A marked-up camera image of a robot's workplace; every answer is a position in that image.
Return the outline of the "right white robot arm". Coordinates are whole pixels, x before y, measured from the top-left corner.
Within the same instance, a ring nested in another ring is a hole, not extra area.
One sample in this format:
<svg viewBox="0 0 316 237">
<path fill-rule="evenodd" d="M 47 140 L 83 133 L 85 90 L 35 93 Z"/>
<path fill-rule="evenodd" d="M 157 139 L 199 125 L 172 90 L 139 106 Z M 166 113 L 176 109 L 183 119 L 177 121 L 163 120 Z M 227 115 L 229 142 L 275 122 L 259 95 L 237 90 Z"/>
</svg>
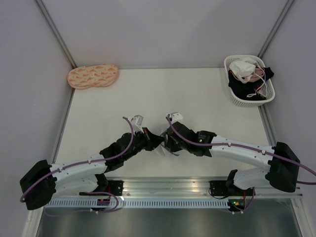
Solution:
<svg viewBox="0 0 316 237">
<path fill-rule="evenodd" d="M 185 150 L 197 157 L 227 158 L 252 165 L 253 169 L 229 173 L 225 188 L 231 195 L 253 187 L 271 186 L 287 193 L 296 190 L 300 160 L 286 143 L 255 146 L 209 131 L 194 132 L 180 122 L 166 130 L 166 139 L 165 145 L 173 153 Z"/>
</svg>

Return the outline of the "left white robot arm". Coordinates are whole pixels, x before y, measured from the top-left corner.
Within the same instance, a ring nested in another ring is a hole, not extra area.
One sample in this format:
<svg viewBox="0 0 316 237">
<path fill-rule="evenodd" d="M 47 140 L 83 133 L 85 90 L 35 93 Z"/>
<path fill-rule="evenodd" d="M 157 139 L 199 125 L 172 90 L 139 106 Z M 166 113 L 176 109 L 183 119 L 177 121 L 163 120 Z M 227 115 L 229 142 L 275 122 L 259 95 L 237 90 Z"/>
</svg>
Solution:
<svg viewBox="0 0 316 237">
<path fill-rule="evenodd" d="M 105 173 L 114 171 L 141 151 L 153 151 L 164 138 L 146 127 L 141 132 L 125 133 L 97 154 L 83 161 L 50 164 L 38 161 L 20 180 L 20 201 L 28 210 L 48 204 L 53 198 L 72 194 L 101 196 L 107 192 Z"/>
</svg>

